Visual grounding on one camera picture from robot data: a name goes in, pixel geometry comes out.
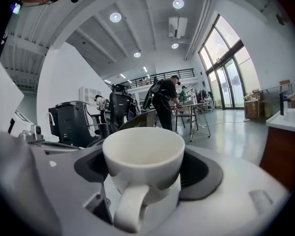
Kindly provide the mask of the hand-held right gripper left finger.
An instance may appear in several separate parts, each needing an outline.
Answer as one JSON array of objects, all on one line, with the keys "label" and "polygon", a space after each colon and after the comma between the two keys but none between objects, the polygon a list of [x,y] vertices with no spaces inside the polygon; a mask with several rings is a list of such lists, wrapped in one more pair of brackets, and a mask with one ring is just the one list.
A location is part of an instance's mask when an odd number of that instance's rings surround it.
[{"label": "hand-held right gripper left finger", "polygon": [[104,181],[108,175],[101,147],[51,153],[31,147],[35,169],[49,202],[50,236],[112,236],[113,219]]}]

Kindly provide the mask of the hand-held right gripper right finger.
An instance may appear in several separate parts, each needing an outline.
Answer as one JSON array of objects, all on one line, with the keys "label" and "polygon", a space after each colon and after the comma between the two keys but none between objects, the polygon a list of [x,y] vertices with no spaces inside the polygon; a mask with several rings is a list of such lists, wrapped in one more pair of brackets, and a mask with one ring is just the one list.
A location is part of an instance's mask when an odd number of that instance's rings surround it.
[{"label": "hand-held right gripper right finger", "polygon": [[289,191],[259,166],[213,150],[187,146],[223,170],[214,193],[199,201],[178,201],[179,184],[147,208],[141,236],[258,236],[278,215]]}]

